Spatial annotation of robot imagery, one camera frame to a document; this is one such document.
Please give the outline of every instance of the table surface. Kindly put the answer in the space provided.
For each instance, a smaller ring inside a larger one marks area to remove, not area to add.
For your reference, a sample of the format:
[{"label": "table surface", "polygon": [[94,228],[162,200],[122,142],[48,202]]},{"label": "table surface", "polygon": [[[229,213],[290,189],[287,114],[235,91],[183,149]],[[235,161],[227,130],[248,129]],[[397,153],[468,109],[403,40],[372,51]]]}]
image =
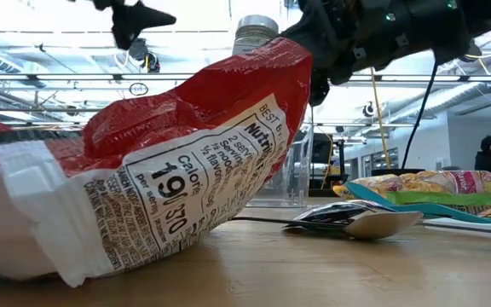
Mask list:
[{"label": "table surface", "polygon": [[[242,213],[296,214],[258,208]],[[156,264],[76,289],[58,280],[0,281],[2,307],[409,305],[491,305],[491,240],[415,228],[366,243],[240,221]]]}]

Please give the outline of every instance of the chip bag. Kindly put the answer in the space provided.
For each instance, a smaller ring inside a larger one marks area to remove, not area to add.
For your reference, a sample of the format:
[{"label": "chip bag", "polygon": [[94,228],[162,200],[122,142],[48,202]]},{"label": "chip bag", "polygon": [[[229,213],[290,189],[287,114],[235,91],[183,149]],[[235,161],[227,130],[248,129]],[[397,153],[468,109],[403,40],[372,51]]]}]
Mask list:
[{"label": "chip bag", "polygon": [[[421,171],[401,176],[384,175],[355,179],[397,204],[434,203],[481,214],[491,208],[491,172]],[[333,187],[341,197],[351,199],[345,186]]]},{"label": "chip bag", "polygon": [[0,133],[15,208],[70,286],[191,246],[275,174],[303,121],[311,55],[280,38],[82,132]]}]

